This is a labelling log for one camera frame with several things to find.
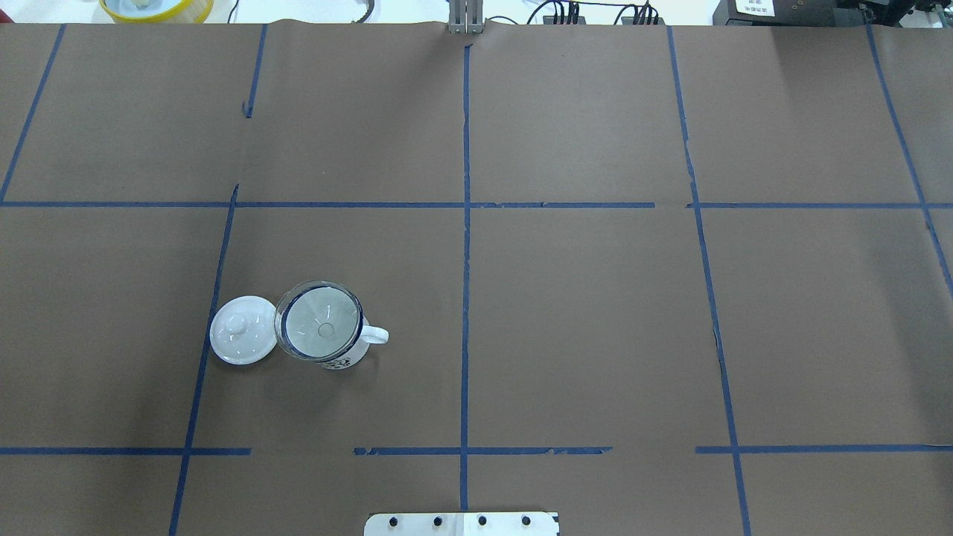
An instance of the white mug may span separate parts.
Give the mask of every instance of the white mug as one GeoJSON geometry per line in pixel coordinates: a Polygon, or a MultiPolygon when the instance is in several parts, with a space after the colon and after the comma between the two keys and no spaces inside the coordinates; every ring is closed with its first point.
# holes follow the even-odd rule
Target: white mug
{"type": "Polygon", "coordinates": [[[274,314],[274,333],[285,352],[333,370],[354,366],[371,344],[390,337],[368,323],[347,287],[321,280],[305,281],[285,294],[274,314]]]}

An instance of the mug handle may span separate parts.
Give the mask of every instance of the mug handle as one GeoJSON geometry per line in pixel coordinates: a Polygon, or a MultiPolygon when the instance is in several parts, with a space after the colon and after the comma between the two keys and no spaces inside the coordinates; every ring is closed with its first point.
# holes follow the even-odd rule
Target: mug handle
{"type": "Polygon", "coordinates": [[[365,325],[361,328],[360,339],[369,344],[383,344],[391,337],[386,329],[365,325]]]}

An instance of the black wire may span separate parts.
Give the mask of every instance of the black wire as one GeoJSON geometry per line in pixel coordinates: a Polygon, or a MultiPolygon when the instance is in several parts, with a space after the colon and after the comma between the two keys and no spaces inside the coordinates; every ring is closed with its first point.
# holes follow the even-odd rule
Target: black wire
{"type": "Polygon", "coordinates": [[[235,0],[235,5],[232,6],[232,10],[229,11],[229,18],[225,21],[225,24],[231,24],[231,23],[232,23],[232,15],[235,13],[235,10],[238,9],[238,2],[241,2],[241,0],[235,0]]]}
{"type": "MultiPolygon", "coordinates": [[[[564,14],[564,11],[562,10],[562,2],[559,0],[546,0],[542,4],[539,4],[535,10],[533,10],[533,13],[530,14],[530,18],[526,19],[526,24],[533,22],[533,17],[535,17],[536,14],[539,13],[539,10],[543,9],[546,4],[556,4],[559,8],[559,12],[564,14]]],[[[556,8],[553,8],[553,24],[556,24],[556,8]]]]}
{"type": "Polygon", "coordinates": [[[519,23],[518,23],[517,21],[515,21],[515,20],[513,20],[513,19],[511,19],[510,17],[504,17],[503,15],[496,15],[496,16],[492,16],[492,17],[490,17],[490,18],[488,18],[488,19],[486,19],[486,20],[493,20],[493,19],[503,19],[503,20],[508,20],[508,21],[510,21],[510,22],[512,22],[513,24],[515,24],[515,25],[517,25],[517,26],[519,26],[519,23]]]}
{"type": "Polygon", "coordinates": [[[629,4],[628,6],[622,8],[621,10],[618,11],[618,15],[616,15],[616,20],[613,21],[613,23],[612,23],[613,26],[615,26],[616,24],[618,24],[618,21],[622,19],[622,14],[625,13],[625,10],[628,10],[629,8],[632,8],[633,10],[635,10],[635,11],[636,11],[636,15],[639,14],[639,6],[636,6],[635,4],[629,4]]]}
{"type": "Polygon", "coordinates": [[[364,16],[355,20],[357,24],[360,24],[368,19],[371,16],[371,13],[374,12],[374,0],[367,0],[367,10],[364,11],[364,16]]]}

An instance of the gray tabletop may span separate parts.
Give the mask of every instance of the gray tabletop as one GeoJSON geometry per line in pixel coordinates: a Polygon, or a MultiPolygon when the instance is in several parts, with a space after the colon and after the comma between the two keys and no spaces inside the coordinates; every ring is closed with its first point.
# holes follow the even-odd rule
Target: gray tabletop
{"type": "Polygon", "coordinates": [[[953,33],[0,50],[0,532],[953,533],[953,33]],[[311,278],[390,342],[337,372],[210,351],[226,301],[311,278]]]}

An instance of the sticker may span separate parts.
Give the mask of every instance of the sticker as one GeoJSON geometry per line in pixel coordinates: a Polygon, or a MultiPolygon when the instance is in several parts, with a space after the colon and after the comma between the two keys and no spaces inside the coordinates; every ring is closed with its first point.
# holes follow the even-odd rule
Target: sticker
{"type": "Polygon", "coordinates": [[[774,16],[774,0],[735,0],[735,8],[739,13],[759,17],[774,16]]]}

